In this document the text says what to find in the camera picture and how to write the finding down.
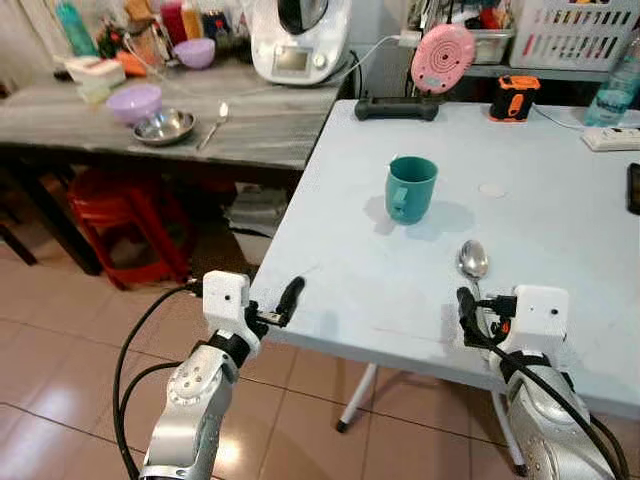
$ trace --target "spoon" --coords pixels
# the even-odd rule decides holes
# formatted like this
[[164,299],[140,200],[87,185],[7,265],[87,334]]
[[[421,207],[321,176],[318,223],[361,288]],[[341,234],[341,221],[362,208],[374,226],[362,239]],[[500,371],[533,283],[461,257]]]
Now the spoon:
[[211,130],[209,130],[209,133],[207,133],[207,136],[204,137],[202,141],[198,144],[198,146],[196,147],[196,150],[202,150],[207,145],[207,143],[209,143],[209,140],[211,140],[211,137],[213,136],[213,134],[216,133],[216,130],[218,129],[218,127],[223,123],[225,123],[228,117],[229,117],[229,104],[227,102],[222,102],[220,104],[220,109],[218,110],[218,120],[216,120],[216,123],[213,124],[213,127],[211,127]]
[[[489,257],[480,242],[477,240],[467,240],[464,242],[458,254],[458,268],[460,272],[471,281],[474,290],[473,295],[477,300],[481,300],[482,295],[480,294],[478,280],[484,278],[489,271]],[[489,332],[483,314],[481,314],[478,323],[480,324],[482,333],[488,335]]]

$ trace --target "table surface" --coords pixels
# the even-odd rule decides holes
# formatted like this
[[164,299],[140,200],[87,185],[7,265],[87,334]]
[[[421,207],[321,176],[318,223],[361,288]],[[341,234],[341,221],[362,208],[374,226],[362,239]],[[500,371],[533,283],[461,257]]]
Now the table surface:
[[[359,122],[354,105],[336,103],[253,284],[252,298],[273,308],[294,276],[307,279],[273,337],[504,390],[458,326],[455,292],[467,282],[454,258],[475,238],[491,260],[483,293],[568,290],[561,364],[591,408],[640,418],[640,221],[625,208],[626,169],[640,154],[593,153],[580,132],[535,112],[501,124],[487,105],[450,103],[431,123]],[[577,123],[572,109],[546,109]],[[439,166],[431,207],[413,226],[384,210],[397,154]]]
[[[253,66],[235,60],[204,71],[168,71],[166,75],[171,84],[147,78],[128,80],[118,89],[134,83],[159,83],[164,106],[197,118],[194,132],[182,143],[147,147],[104,104],[87,105],[73,83],[48,78],[0,104],[0,147],[64,147],[304,170],[339,90],[336,84],[305,89],[272,85]],[[221,100],[230,105],[229,120],[207,147],[196,151],[195,145],[218,116]]]

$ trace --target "teal mug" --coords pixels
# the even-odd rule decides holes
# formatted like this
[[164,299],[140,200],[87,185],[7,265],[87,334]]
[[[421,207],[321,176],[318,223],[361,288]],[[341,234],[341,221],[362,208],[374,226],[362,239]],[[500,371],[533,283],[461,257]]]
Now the teal mug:
[[398,223],[419,222],[429,208],[438,167],[422,157],[398,157],[389,164],[385,205]]

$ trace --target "power strip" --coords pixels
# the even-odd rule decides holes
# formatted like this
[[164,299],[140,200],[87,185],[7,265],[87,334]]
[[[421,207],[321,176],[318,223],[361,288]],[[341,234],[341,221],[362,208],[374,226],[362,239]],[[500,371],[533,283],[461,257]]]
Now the power strip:
[[582,140],[594,152],[640,150],[640,128],[589,128]]

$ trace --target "shelf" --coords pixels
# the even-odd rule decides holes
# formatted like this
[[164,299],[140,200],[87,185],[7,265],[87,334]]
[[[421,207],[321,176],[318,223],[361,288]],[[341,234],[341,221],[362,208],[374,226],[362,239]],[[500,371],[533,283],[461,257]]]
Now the shelf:
[[544,68],[512,68],[508,65],[471,65],[467,77],[500,77],[502,75],[533,75],[541,80],[565,80],[570,82],[604,82],[609,72],[585,70],[548,70]]

